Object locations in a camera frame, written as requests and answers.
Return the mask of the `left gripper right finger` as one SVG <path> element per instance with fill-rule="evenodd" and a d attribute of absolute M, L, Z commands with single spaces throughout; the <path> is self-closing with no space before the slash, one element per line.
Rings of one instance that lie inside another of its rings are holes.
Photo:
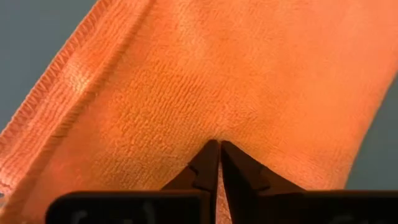
<path fill-rule="evenodd" d="M 229 141 L 221 143 L 233 223 L 397 224 L 397 192 L 305 190 Z"/>

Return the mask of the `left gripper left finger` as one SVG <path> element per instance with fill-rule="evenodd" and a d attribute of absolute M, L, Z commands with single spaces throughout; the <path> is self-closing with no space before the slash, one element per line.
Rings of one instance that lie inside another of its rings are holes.
<path fill-rule="evenodd" d="M 80 191 L 46 211 L 47 224 L 156 224 L 216 221 L 220 144 L 208 141 L 160 190 Z"/>

